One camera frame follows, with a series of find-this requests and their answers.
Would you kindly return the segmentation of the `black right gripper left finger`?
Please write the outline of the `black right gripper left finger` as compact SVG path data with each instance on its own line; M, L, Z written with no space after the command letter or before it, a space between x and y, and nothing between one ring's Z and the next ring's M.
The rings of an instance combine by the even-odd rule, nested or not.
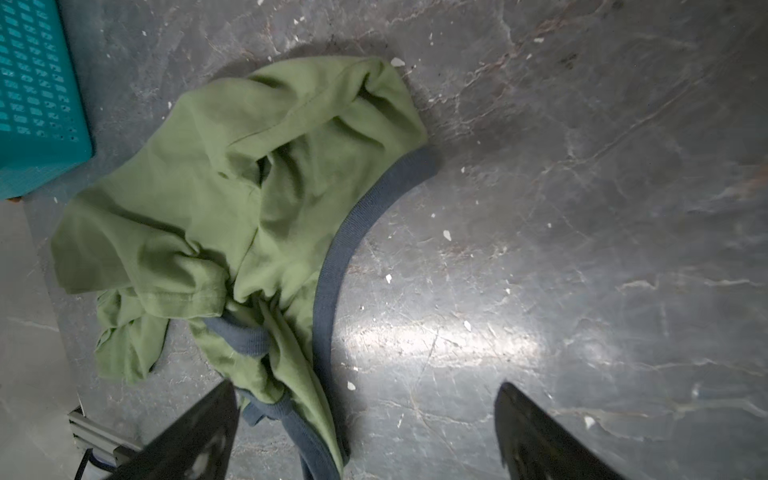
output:
M235 389L224 380L110 477L221 480L238 423Z

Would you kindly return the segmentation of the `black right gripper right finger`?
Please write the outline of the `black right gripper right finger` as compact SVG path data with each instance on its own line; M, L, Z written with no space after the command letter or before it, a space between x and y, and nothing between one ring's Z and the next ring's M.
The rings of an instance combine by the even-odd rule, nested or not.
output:
M622 477L510 382L494 402L502 464L512 479L620 479Z

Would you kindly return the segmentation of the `olive green tank top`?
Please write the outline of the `olive green tank top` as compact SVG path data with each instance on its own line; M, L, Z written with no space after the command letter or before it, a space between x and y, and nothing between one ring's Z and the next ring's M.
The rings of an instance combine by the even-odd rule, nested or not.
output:
M295 58L185 93L133 156L77 194L51 240L70 294L97 294L102 377L135 383L183 320L250 424L281 422L308 479L347 454L329 397L352 255L437 162L400 73Z

